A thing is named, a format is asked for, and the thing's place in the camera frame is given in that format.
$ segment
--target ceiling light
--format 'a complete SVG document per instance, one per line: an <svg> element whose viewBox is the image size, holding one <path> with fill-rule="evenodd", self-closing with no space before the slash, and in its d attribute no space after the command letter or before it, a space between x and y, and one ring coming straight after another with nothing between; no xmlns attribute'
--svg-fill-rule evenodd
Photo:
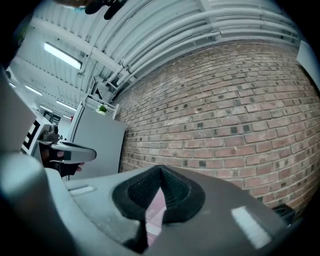
<svg viewBox="0 0 320 256"><path fill-rule="evenodd" d="M31 88L31 87L30 87L30 86L28 86L28 85L26 85L26 86L25 86L25 88L27 88L28 90L30 90L30 91L32 91L32 92L34 92L34 93L36 93L36 94L38 94L38 95L42 96L42 93L41 93L41 92L39 92L39 91L37 91L37 90L35 90L35 89Z"/></svg>
<svg viewBox="0 0 320 256"><path fill-rule="evenodd" d="M40 108L43 108L44 110L46 110L46 111L49 111L49 112L53 112L51 109L49 109L49 108L46 108L45 106L42 106L42 105L40 105Z"/></svg>
<svg viewBox="0 0 320 256"><path fill-rule="evenodd" d="M49 42L45 42L44 43L44 49L56 56L57 58L59 58L60 60L68 63L69 65L73 66L74 68L76 68L77 70L81 69L82 66L82 62L80 62L79 60L77 60L76 58L72 57L71 55L69 55L68 53L64 52L63 50L60 50L59 48L55 47L54 45L52 45Z"/></svg>
<svg viewBox="0 0 320 256"><path fill-rule="evenodd" d="M62 106L65 106L66 108L71 109L71 110L73 110L73 111L77 111L74 107L68 106L68 105L62 103L61 101L56 100L56 103L58 103L58 104L60 104L60 105L62 105Z"/></svg>

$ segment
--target potted plant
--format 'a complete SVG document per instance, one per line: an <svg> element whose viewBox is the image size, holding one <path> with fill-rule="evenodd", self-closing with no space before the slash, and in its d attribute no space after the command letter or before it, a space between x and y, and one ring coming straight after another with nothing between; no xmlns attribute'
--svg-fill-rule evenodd
<svg viewBox="0 0 320 256"><path fill-rule="evenodd" d="M105 105L100 105L98 106L98 108L96 109L96 112L98 112L101 115L106 115L106 113L108 113L108 109L105 107Z"/></svg>

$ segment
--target ceiling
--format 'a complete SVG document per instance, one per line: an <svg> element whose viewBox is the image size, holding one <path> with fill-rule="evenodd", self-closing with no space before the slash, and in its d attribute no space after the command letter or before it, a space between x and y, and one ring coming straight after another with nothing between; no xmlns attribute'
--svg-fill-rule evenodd
<svg viewBox="0 0 320 256"><path fill-rule="evenodd" d="M74 112L93 85L110 100L163 63L196 48L238 39L299 45L295 24L270 0L128 0L111 20L43 1L10 65L18 87L40 91L37 105ZM80 70L44 50L49 42L82 62Z"/></svg>

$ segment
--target black rubber grip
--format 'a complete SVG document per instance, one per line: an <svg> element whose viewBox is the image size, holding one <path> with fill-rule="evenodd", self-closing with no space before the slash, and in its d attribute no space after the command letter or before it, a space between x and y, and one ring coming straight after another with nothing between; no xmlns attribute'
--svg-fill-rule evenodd
<svg viewBox="0 0 320 256"><path fill-rule="evenodd" d="M117 185L112 199L123 216L143 221L159 188L166 204L163 224L191 219L205 202L205 192L199 184L164 165L156 165Z"/></svg>

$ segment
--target brick wall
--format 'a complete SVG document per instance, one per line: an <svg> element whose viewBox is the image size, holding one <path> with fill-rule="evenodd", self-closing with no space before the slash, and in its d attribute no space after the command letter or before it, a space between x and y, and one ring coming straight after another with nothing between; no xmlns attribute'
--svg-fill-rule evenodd
<svg viewBox="0 0 320 256"><path fill-rule="evenodd" d="M230 181L270 207L302 209L319 183L320 100L297 49L262 41L202 48L116 100L121 171L166 164Z"/></svg>

